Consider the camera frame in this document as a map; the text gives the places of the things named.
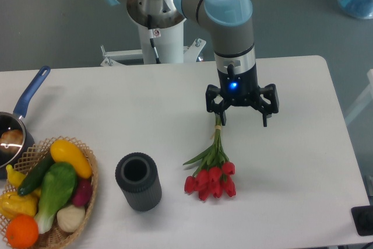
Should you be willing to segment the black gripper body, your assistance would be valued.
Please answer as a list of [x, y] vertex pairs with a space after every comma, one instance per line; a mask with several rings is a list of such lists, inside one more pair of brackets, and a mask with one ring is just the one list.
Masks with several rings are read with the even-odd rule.
[[217, 70], [220, 81], [220, 107], [251, 106], [261, 104], [256, 65], [243, 73], [234, 73], [235, 67], [228, 67], [229, 73]]

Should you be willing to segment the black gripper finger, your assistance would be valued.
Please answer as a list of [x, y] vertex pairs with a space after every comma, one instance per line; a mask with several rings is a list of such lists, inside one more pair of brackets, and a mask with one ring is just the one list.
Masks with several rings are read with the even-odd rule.
[[256, 111], [262, 114], [263, 126], [267, 127], [268, 118], [279, 112], [279, 98], [274, 83], [265, 87], [258, 87], [254, 91], [254, 106]]
[[220, 118], [221, 125], [226, 125], [225, 111], [232, 105], [232, 99], [225, 97], [223, 91], [215, 85], [208, 85], [205, 92], [206, 110]]

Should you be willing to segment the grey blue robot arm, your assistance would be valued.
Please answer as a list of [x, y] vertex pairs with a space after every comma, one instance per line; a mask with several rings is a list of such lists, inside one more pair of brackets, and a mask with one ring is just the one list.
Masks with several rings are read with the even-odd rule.
[[209, 32], [220, 84], [206, 89], [206, 109], [225, 122], [231, 107], [252, 107], [269, 118], [279, 111], [273, 84], [258, 85], [251, 0], [107, 0], [124, 3], [137, 25], [146, 64], [182, 63], [185, 20]]

